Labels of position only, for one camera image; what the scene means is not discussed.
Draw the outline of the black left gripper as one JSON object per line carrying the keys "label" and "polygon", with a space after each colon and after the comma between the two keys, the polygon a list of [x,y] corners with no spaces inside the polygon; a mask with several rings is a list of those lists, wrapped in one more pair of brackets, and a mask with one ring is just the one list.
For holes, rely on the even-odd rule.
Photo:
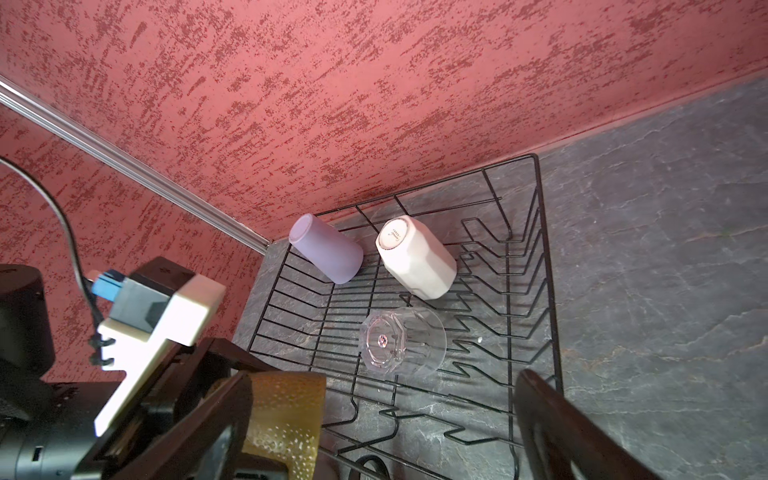
{"label": "black left gripper", "polygon": [[[207,338],[194,347],[174,346],[151,374],[148,385],[96,441],[75,468],[75,479],[116,479],[114,475],[152,447],[229,378],[268,372],[270,365],[229,340]],[[276,463],[244,454],[231,479],[273,479]]]}

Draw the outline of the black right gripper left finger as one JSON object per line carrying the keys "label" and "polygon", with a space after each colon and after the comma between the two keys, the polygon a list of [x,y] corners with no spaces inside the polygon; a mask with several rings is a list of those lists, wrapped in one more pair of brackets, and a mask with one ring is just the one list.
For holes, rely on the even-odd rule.
{"label": "black right gripper left finger", "polygon": [[114,477],[233,478],[236,458],[248,430],[251,405],[251,381],[246,373],[240,372]]}

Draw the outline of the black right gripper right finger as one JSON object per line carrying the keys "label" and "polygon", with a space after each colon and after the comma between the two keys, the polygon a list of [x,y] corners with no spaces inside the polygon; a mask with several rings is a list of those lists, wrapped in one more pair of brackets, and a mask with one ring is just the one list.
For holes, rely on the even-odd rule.
{"label": "black right gripper right finger", "polygon": [[530,369],[514,386],[514,408],[535,479],[656,479],[657,474]]}

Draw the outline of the olive green glass tumbler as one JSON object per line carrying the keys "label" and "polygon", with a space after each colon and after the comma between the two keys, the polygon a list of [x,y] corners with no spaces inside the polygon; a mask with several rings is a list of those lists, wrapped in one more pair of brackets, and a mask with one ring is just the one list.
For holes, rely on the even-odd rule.
{"label": "olive green glass tumbler", "polygon": [[244,454],[278,461],[290,479],[314,476],[326,377],[315,372],[249,373],[252,405]]}

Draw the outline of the clear plastic cup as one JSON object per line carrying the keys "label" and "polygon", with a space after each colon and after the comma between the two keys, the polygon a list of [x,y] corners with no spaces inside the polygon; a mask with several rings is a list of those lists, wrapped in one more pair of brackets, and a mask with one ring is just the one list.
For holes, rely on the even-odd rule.
{"label": "clear plastic cup", "polygon": [[442,365],[447,343],[441,317],[424,307],[374,311],[359,328],[362,361],[377,375],[429,376]]}

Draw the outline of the lilac plastic cup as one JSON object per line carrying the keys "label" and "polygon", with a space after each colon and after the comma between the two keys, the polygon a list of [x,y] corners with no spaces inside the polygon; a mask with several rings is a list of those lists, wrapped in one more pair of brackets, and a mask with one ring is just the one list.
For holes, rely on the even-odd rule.
{"label": "lilac plastic cup", "polygon": [[313,214],[296,220],[289,241],[308,261],[335,284],[349,282],[360,270],[364,252],[354,240]]}

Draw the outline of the white faceted mug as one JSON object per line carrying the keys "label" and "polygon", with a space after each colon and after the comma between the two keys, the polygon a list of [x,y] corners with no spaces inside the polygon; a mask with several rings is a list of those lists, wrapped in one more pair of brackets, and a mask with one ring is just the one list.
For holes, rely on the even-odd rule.
{"label": "white faceted mug", "polygon": [[457,262],[421,221],[402,215],[381,228],[376,247],[387,271],[422,300],[445,295],[458,273]]}

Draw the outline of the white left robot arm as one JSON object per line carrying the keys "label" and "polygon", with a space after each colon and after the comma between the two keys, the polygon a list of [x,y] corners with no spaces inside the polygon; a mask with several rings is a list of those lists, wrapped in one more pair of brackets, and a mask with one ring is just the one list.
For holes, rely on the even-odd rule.
{"label": "white left robot arm", "polygon": [[243,447],[249,374],[267,365],[202,333],[225,293],[158,257],[102,274],[99,325],[119,383],[48,383],[55,354],[41,273],[1,268],[1,475],[5,479],[284,479]]}

